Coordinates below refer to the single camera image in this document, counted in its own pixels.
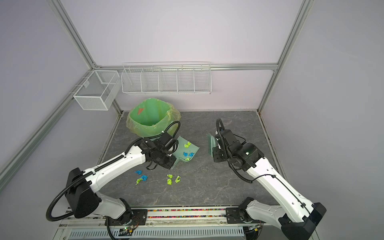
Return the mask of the mint green hand brush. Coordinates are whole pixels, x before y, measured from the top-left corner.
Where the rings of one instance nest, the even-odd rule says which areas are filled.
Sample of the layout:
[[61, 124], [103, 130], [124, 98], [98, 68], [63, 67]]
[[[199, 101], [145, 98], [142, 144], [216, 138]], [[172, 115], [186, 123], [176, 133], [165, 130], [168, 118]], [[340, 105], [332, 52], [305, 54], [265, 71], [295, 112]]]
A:
[[213, 151], [214, 151], [213, 148], [216, 147], [216, 139], [211, 134], [208, 134], [207, 137], [208, 137], [208, 151], [211, 157], [213, 157]]

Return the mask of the mint green dustpan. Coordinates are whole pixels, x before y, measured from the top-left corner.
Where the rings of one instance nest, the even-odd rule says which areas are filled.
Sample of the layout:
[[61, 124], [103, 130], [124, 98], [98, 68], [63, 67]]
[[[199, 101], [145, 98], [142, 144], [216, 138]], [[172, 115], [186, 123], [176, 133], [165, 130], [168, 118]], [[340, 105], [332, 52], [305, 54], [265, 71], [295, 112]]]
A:
[[179, 136], [177, 140], [179, 141], [179, 146], [177, 150], [173, 153], [173, 156], [176, 157], [176, 161], [173, 165], [173, 168], [179, 163], [190, 162], [200, 149], [199, 147], [192, 144], [190, 141], [184, 139], [181, 136]]

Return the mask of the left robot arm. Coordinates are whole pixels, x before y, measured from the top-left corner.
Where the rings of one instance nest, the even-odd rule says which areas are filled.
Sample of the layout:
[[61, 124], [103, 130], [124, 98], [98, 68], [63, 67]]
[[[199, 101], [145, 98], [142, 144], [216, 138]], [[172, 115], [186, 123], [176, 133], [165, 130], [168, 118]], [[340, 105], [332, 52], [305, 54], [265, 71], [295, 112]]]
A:
[[[174, 121], [161, 134], [134, 140], [124, 152], [102, 164], [84, 171], [79, 168], [70, 171], [66, 187], [48, 206], [46, 219], [56, 222], [71, 216], [80, 219], [99, 215], [121, 225], [131, 223], [134, 214], [127, 201], [106, 196], [100, 190], [118, 176], [144, 163], [148, 163], [146, 168], [149, 171], [158, 166], [171, 169], [177, 160], [174, 153], [179, 147], [176, 135], [168, 132], [173, 126], [180, 128], [181, 123]], [[62, 197], [66, 197], [71, 212], [54, 217], [53, 209]]]

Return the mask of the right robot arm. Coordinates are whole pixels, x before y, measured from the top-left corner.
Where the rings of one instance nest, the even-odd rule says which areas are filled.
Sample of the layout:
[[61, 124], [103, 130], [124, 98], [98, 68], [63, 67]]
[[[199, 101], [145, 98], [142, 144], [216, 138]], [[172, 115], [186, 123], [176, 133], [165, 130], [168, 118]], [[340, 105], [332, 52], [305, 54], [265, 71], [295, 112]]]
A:
[[279, 228], [289, 240], [309, 240], [327, 209], [313, 203], [293, 188], [271, 165], [254, 144], [240, 142], [240, 137], [216, 120], [215, 144], [211, 147], [214, 162], [226, 162], [244, 182], [259, 182], [278, 202], [277, 206], [247, 197], [229, 220], [243, 223], [258, 221]]

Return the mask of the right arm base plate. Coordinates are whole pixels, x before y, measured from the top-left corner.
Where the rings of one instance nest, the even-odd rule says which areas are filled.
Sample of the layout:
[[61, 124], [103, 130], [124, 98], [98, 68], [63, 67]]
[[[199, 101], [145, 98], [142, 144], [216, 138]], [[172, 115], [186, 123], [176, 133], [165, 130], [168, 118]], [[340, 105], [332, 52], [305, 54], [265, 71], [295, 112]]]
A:
[[245, 211], [238, 207], [225, 208], [225, 217], [228, 224], [264, 224], [261, 220], [253, 220]]

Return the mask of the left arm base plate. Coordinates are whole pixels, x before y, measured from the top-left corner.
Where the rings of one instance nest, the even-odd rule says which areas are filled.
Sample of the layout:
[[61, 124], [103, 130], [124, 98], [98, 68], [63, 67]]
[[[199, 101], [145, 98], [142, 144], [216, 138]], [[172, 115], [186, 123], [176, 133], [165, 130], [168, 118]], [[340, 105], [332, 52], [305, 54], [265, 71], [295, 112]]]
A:
[[144, 226], [148, 217], [148, 209], [133, 209], [130, 215], [117, 220], [107, 217], [110, 226]]

